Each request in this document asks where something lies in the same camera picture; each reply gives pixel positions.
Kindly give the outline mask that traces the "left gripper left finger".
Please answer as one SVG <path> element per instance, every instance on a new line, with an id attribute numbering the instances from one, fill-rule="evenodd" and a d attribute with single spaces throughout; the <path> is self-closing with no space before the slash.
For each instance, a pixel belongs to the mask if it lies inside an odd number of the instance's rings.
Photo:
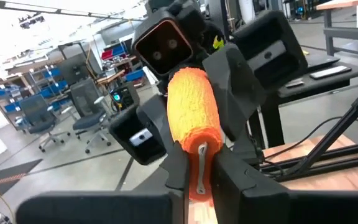
<path id="1" fill-rule="evenodd" d="M 188 154 L 175 142 L 159 167 L 126 191 L 46 192 L 22 202 L 18 224 L 186 224 Z"/>

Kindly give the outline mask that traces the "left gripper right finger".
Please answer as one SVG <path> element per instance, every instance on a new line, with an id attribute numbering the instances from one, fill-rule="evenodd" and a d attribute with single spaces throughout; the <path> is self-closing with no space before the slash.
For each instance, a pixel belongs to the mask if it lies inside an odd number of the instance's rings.
<path id="1" fill-rule="evenodd" d="M 211 191 L 222 224 L 358 224 L 358 191 L 290 190 L 227 147 L 213 157 Z"/>

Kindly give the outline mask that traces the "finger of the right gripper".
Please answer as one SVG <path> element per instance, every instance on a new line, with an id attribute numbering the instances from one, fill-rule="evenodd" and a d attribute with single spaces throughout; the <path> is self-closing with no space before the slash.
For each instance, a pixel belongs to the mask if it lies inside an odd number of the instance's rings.
<path id="1" fill-rule="evenodd" d="M 226 44 L 204 59 L 203 67 L 213 88 L 220 125 L 234 142 L 267 93 L 235 44 Z"/>
<path id="2" fill-rule="evenodd" d="M 174 140 L 167 118 L 167 97 L 152 96 L 137 108 L 137 116 L 160 146 L 166 151 L 171 151 L 174 148 Z"/>

